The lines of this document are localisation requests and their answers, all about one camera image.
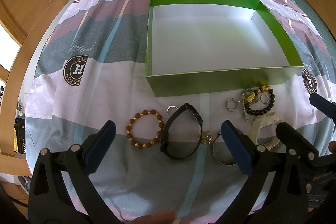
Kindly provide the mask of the right hand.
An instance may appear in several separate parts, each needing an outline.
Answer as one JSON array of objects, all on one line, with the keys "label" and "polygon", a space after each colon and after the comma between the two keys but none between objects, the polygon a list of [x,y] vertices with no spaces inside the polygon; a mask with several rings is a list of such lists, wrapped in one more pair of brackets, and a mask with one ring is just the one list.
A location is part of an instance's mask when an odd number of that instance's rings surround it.
[{"label": "right hand", "polygon": [[329,143],[329,151],[331,153],[336,153],[336,141],[331,141]]}]

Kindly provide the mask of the left hand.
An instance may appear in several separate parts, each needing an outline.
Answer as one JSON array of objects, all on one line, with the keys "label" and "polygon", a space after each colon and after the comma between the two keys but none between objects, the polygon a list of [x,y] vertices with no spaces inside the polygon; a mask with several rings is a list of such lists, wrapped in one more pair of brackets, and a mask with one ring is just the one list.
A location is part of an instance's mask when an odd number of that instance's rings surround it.
[{"label": "left hand", "polygon": [[138,217],[132,221],[130,224],[172,224],[175,221],[175,211],[169,209],[164,210],[156,214],[144,215]]}]

